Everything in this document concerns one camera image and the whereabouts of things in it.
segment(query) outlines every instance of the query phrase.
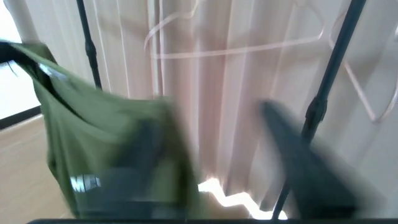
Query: white curtain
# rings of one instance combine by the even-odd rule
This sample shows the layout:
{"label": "white curtain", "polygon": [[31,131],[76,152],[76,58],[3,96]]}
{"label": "white curtain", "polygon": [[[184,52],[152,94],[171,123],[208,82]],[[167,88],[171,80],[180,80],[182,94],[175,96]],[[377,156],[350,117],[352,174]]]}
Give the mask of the white curtain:
{"label": "white curtain", "polygon": [[[45,42],[61,66],[93,83],[75,1],[6,2],[22,40]],[[144,52],[148,31],[171,13],[190,11],[194,0],[84,2],[104,91],[132,99],[170,96],[178,106],[201,179],[217,177],[228,184],[231,194],[245,190],[258,202],[270,191],[276,198],[282,177],[272,143],[260,125],[258,102],[277,100],[304,121],[331,54],[327,38],[349,1],[200,1],[192,19],[167,25],[151,40],[148,52]],[[149,52],[232,49],[317,35],[322,25],[304,6],[307,3],[317,7],[325,20],[325,33],[318,42],[206,58],[149,57]],[[368,0],[346,54],[377,112],[387,105],[396,82],[397,11],[395,0]],[[392,148],[398,140],[391,134],[397,124],[395,112],[385,123],[371,124],[340,69],[317,138],[381,195],[393,198],[381,200],[385,207],[375,213],[377,217],[398,214],[398,179],[392,171],[393,158],[398,156]]]}

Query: drying rack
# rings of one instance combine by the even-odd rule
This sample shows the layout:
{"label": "drying rack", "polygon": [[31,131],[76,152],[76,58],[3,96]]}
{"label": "drying rack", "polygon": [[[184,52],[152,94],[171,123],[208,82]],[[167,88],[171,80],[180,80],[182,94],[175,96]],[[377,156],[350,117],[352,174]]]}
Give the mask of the drying rack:
{"label": "drying rack", "polygon": [[[83,0],[76,0],[77,1],[77,6],[80,14],[80,19],[81,19],[81,25],[83,27],[83,32],[85,35],[85,49],[86,49],[86,54],[88,57],[88,61],[90,63],[91,70],[93,72],[93,78],[94,78],[94,83],[97,88],[101,88],[101,79],[100,79],[100,74],[98,71],[98,63],[96,60],[96,49],[95,45],[91,39],[90,35],[90,28],[88,25],[87,21],[87,16],[86,16],[86,11],[85,11],[85,5]],[[332,51],[331,57],[329,59],[328,65],[325,70],[325,74],[323,76],[321,85],[318,89],[318,93],[315,95],[314,99],[310,103],[306,115],[305,115],[305,123],[303,126],[303,129],[301,131],[301,141],[304,141],[308,145],[310,145],[316,131],[318,128],[319,123],[323,120],[326,109],[327,109],[327,102],[328,102],[328,95],[330,93],[331,87],[333,85],[333,82],[336,78],[338,69],[340,67],[340,64],[342,62],[342,59],[344,57],[344,54],[346,52],[346,49],[348,47],[348,44],[351,40],[351,37],[353,35],[353,32],[355,30],[356,24],[358,22],[358,19],[362,13],[363,7],[365,5],[366,0],[351,0],[351,3],[349,5],[348,11],[346,13],[343,25],[341,27],[340,33],[338,35],[335,47]],[[311,150],[304,149],[300,150],[300,157],[309,157],[311,159],[314,158],[313,153]],[[283,161],[283,165],[288,165],[286,164],[289,161]],[[289,175],[287,175],[287,180],[285,181],[282,190],[280,192],[279,198],[277,199],[274,207],[274,213],[272,216],[272,219],[275,220],[279,217],[280,211],[282,210],[282,207],[284,206],[284,203],[286,201],[286,198],[289,194],[289,191],[291,189],[292,185],[297,184],[297,180],[294,179],[289,179]],[[295,195],[300,195],[301,192],[303,192],[303,189],[292,189],[293,191],[295,190],[296,192]],[[331,208],[328,207],[328,209],[331,209],[328,211],[327,214],[319,212],[319,213],[314,213],[311,211],[308,211],[307,208],[303,207],[304,205],[309,205],[306,203],[307,198],[303,199],[303,203],[299,204],[299,210],[300,213],[303,214],[309,214],[305,218],[349,218],[352,216],[354,208],[356,206],[355,201],[351,200],[349,202],[346,202],[347,204],[345,205],[346,207],[352,208],[348,213],[344,214],[332,214],[333,212],[340,212],[340,208],[337,208],[336,206],[332,206]]]}

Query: t-shirt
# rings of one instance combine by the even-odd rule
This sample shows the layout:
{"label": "t-shirt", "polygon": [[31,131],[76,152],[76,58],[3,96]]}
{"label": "t-shirt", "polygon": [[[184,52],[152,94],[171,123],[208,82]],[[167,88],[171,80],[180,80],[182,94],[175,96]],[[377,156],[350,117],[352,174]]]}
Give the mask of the t-shirt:
{"label": "t-shirt", "polygon": [[188,149],[165,98],[129,100],[58,66],[44,44],[13,44],[33,79],[48,166],[77,218],[206,218]]}

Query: black pole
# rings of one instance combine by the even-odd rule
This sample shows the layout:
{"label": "black pole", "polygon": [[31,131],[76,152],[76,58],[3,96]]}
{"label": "black pole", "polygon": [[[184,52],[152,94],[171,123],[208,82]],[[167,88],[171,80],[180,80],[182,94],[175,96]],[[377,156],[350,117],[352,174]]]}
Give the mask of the black pole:
{"label": "black pole", "polygon": [[82,26],[83,32],[85,34],[86,54],[88,57],[88,61],[90,63],[91,71],[93,72],[94,83],[97,88],[102,89],[100,72],[98,71],[98,62],[97,62],[97,58],[96,58],[97,52],[95,49],[94,42],[91,39],[90,28],[88,27],[85,3],[83,2],[83,0],[76,0],[76,2],[77,2],[77,8],[79,9],[81,26]]}
{"label": "black pole", "polygon": [[[354,33],[365,2],[366,0],[352,0],[351,4],[349,5],[347,15],[344,19],[343,25],[341,26],[335,48],[331,53],[328,66],[326,67],[325,74],[318,89],[318,93],[310,103],[310,106],[305,114],[305,122],[301,135],[304,141],[307,141],[308,143],[311,143],[319,123],[325,116],[326,107],[328,104],[328,95],[331,90],[331,86],[335,81],[337,71],[339,70],[341,61],[343,60],[349,41]],[[276,201],[272,219],[278,219],[280,211],[282,211],[286,198],[289,194],[289,190],[289,185],[285,181],[280,195]]]}

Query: white hanger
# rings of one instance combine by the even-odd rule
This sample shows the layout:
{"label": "white hanger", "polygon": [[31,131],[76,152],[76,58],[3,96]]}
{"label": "white hanger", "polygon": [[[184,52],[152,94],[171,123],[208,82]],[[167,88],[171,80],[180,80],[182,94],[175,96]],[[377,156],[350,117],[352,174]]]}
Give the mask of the white hanger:
{"label": "white hanger", "polygon": [[[332,32],[333,32],[333,29],[335,28],[335,26],[337,25],[337,22],[341,18],[345,17],[346,13],[347,12],[342,13],[336,19],[335,23],[333,24],[333,27],[331,28]],[[331,39],[331,33],[332,32],[330,32],[330,35],[329,35],[329,46],[331,47],[331,49],[333,49],[335,47],[335,44],[336,44]],[[394,89],[394,94],[392,95],[391,100],[390,100],[386,110],[383,112],[383,114],[380,115],[379,117],[376,117],[376,115],[374,114],[373,109],[371,108],[371,105],[369,104],[368,99],[366,98],[366,95],[365,95],[364,91],[361,88],[361,85],[359,84],[359,82],[356,79],[356,76],[355,76],[353,70],[351,69],[351,66],[348,64],[348,62],[346,60],[343,60],[343,65],[344,65],[344,67],[345,67],[345,69],[347,71],[348,77],[351,80],[351,82],[352,82],[352,84],[353,84],[353,86],[355,88],[355,91],[357,92],[357,94],[359,96],[359,99],[361,100],[362,104],[364,105],[365,110],[366,110],[370,120],[372,121],[372,123],[377,124],[377,123],[380,123],[380,122],[384,121],[385,118],[391,113],[391,111],[394,108],[394,106],[396,104],[396,101],[397,101],[397,97],[398,97],[398,73],[397,73],[397,81],[396,81],[396,87]]]}
{"label": "white hanger", "polygon": [[[156,26],[154,26],[149,31],[149,33],[147,34],[147,36],[145,38],[144,51],[146,51],[148,41],[158,31],[160,31],[163,27],[165,27],[168,23],[170,23],[178,18],[191,19],[195,15],[200,1],[204,1],[204,0],[196,0],[195,5],[191,11],[175,12],[175,13],[167,16],[165,19],[160,21]],[[322,24],[322,29],[318,35],[315,35],[312,37],[306,37],[306,38],[302,38],[302,39],[297,39],[297,40],[287,40],[287,41],[283,41],[283,42],[257,45],[257,46],[252,46],[252,47],[238,47],[235,49],[228,49],[228,50],[209,50],[206,52],[171,53],[171,54],[150,53],[150,57],[153,59],[181,59],[181,58],[212,57],[212,56],[219,56],[219,55],[231,55],[231,54],[243,54],[243,53],[247,53],[247,52],[258,52],[258,51],[262,51],[262,50],[270,50],[270,49],[276,49],[276,48],[281,48],[281,47],[290,47],[290,46],[307,44],[307,43],[318,41],[319,39],[321,39],[323,32],[325,30],[325,26],[326,26],[325,20],[323,19],[323,16],[319,12],[319,10],[313,4],[307,4],[307,1],[305,1],[304,5],[306,5],[308,8],[310,8],[314,12],[316,17],[319,19],[320,23]]]}

